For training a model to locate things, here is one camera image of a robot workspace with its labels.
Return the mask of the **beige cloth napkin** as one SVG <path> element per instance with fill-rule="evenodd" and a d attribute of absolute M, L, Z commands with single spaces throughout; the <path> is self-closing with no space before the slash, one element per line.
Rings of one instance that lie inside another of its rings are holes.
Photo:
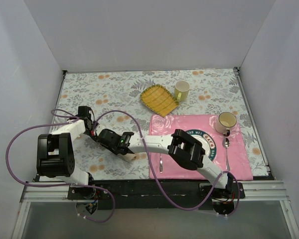
<path fill-rule="evenodd" d="M 126 154 L 126 155 L 122 155 L 122 158 L 126 161 L 126 162 L 132 162 L 133 160 L 135 160 L 137 158 L 136 154 Z"/>

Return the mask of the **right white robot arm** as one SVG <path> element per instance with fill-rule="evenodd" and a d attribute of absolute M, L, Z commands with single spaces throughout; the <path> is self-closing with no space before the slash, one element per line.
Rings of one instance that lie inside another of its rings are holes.
<path fill-rule="evenodd" d="M 159 153 L 170 156 L 183 169 L 197 171 L 215 185 L 213 197 L 226 198 L 234 191 L 233 176 L 221 170 L 206 155 L 202 143 L 187 132 L 176 129 L 173 134 L 147 135 L 124 132 L 122 135 L 110 129 L 97 133 L 95 141 L 115 155 Z"/>

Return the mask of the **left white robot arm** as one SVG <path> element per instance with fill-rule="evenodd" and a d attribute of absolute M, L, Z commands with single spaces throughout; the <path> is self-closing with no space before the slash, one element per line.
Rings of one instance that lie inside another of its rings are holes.
<path fill-rule="evenodd" d="M 51 134 L 41 134 L 37 141 L 38 175 L 79 186 L 85 199 L 95 196 L 96 187 L 91 183 L 92 175 L 76 166 L 72 143 L 82 134 L 90 133 L 92 126 L 90 119 L 72 120 Z"/>

